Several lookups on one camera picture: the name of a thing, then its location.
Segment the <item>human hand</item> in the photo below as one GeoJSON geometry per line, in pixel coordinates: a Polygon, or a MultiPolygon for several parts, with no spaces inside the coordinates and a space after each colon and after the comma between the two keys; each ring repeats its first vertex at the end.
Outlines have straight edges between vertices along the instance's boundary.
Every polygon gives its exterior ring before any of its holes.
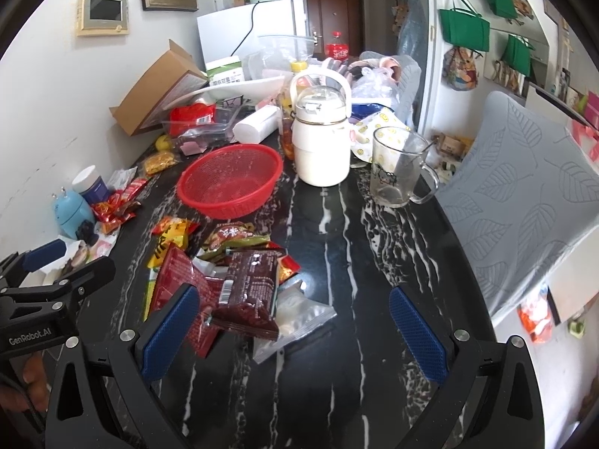
{"type": "MultiPolygon", "coordinates": [[[[25,363],[23,381],[28,384],[27,392],[35,409],[39,412],[47,411],[50,393],[40,352],[33,354],[25,363]]],[[[25,397],[14,388],[5,385],[0,385],[0,406],[13,412],[24,412],[29,409],[25,397]]]]}

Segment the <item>refrigerator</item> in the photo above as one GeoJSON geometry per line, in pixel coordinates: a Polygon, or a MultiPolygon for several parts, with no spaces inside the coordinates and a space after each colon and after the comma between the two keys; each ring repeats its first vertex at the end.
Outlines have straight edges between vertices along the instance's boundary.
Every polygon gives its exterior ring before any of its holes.
{"type": "Polygon", "coordinates": [[[266,1],[209,13],[198,17],[198,31],[204,62],[229,57],[242,41],[235,55],[244,58],[260,50],[260,35],[305,36],[304,1],[266,1]]]}

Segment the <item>basket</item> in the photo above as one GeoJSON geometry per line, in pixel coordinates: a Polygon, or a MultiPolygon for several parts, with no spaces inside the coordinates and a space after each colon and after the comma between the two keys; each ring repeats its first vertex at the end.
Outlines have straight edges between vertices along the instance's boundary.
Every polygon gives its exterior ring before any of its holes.
{"type": "Polygon", "coordinates": [[[268,201],[283,172],[279,153],[264,145],[230,145],[192,163],[177,183],[185,204],[215,219],[235,219],[268,201]]]}

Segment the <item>white floor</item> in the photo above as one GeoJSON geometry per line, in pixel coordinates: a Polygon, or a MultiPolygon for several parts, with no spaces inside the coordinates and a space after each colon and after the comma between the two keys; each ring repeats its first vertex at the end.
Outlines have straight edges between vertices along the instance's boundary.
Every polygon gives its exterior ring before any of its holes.
{"type": "Polygon", "coordinates": [[[559,449],[562,432],[576,420],[585,394],[599,366],[599,302],[585,315],[582,339],[568,333],[567,322],[553,328],[551,340],[532,343],[516,311],[496,328],[497,340],[505,342],[517,334],[526,340],[531,353],[543,402],[545,448],[559,449]]]}

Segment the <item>glass cup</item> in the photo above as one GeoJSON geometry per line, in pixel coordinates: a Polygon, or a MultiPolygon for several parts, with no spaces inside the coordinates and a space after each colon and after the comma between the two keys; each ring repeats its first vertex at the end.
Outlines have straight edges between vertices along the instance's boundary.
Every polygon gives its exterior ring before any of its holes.
{"type": "Polygon", "coordinates": [[[374,132],[370,193],[375,202],[400,208],[409,201],[423,204],[435,195],[439,177],[425,163],[429,145],[423,136],[406,128],[384,127],[374,132]],[[414,194],[414,187],[422,170],[430,174],[435,186],[420,198],[414,194]]]}

